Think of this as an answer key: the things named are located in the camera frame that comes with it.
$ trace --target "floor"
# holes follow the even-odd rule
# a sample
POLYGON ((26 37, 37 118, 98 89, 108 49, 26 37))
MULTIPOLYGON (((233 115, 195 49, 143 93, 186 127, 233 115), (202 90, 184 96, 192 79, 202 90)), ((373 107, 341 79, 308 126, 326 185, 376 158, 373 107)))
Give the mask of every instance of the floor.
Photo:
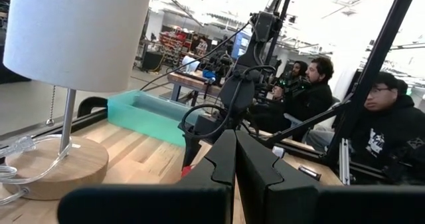
MULTIPOLYGON (((129 80, 128 90, 139 89, 158 76, 158 74, 148 74, 133 70, 129 80)), ((160 78, 147 88, 166 82, 166 77, 160 78)), ((168 84, 148 92, 155 95, 162 95, 172 91, 172 89, 173 85, 168 84)), ((182 93, 186 92, 188 90, 182 88, 182 93)), ((78 91, 76 107, 87 97, 108 97, 113 94, 78 91)), ((0 135, 48 120, 51 100, 52 86, 49 84, 31 81, 0 85, 0 135)), ((66 89, 57 88, 54 97, 53 118, 63 116, 65 102, 66 89)))

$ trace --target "man with glasses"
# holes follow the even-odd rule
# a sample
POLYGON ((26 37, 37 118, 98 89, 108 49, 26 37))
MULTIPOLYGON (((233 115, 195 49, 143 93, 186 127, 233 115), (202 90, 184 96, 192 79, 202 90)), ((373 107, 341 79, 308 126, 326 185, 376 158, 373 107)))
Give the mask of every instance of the man with glasses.
MULTIPOLYGON (((425 152, 421 150, 425 148, 425 114, 414 107, 411 97, 399 94, 399 87, 392 74, 379 73, 348 137, 351 158, 372 168, 389 169, 384 173, 395 184, 415 184, 425 176, 421 175, 425 174, 425 152)), ((324 152, 332 137, 329 130, 312 130, 305 142, 324 152)))

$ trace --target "metal pole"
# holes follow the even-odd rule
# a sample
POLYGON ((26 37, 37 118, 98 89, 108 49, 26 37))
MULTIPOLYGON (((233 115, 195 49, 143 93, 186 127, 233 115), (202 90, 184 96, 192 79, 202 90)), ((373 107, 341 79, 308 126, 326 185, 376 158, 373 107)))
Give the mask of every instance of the metal pole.
POLYGON ((68 89, 68 95, 66 96, 66 106, 65 106, 65 115, 64 115, 64 126, 62 129, 62 139, 60 140, 59 153, 61 153, 69 143, 69 138, 71 136, 71 127, 72 127, 72 115, 74 113, 75 97, 76 90, 68 89))
MULTIPOLYGON (((285 0, 284 7, 282 8, 282 12, 280 13, 280 19, 283 21, 283 24, 285 23, 286 11, 288 11, 288 6, 290 5, 290 1, 291 0, 285 0)), ((277 31, 276 34, 274 34, 272 42, 270 43, 270 48, 268 49, 266 61, 264 62, 264 64, 266 65, 269 65, 270 60, 272 59, 274 47, 276 46, 276 43, 278 42, 279 32, 280 31, 277 31)))
POLYGON ((411 2, 412 0, 394 0, 388 12, 384 25, 371 51, 371 55, 367 60, 366 67, 361 73, 359 83, 353 93, 350 109, 343 113, 341 122, 335 131, 335 135, 325 156, 326 162, 330 166, 335 166, 338 162, 340 141, 342 138, 347 138, 353 131, 369 90, 375 77, 377 77, 381 70, 385 57, 397 36, 411 2))

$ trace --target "table leg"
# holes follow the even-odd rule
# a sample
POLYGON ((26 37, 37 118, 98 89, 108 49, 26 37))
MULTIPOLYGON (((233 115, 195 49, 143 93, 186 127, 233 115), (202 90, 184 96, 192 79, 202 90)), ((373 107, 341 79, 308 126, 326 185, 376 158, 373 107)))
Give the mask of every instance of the table leg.
POLYGON ((193 91, 193 97, 192 97, 192 102, 191 102, 191 106, 195 107, 197 105, 197 100, 198 100, 198 91, 193 91))
POLYGON ((174 84, 173 93, 171 94, 172 101, 179 101, 181 86, 178 84, 174 84))

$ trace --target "black hoodie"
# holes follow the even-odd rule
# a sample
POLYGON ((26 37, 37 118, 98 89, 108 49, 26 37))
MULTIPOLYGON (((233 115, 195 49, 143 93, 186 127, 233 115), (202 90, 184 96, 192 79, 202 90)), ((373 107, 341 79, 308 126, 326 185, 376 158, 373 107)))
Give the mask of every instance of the black hoodie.
POLYGON ((414 107, 411 97, 401 95, 388 110, 364 111, 360 115, 351 134, 353 161, 384 169, 391 166, 395 153, 405 150, 410 141, 424 137, 425 114, 414 107))

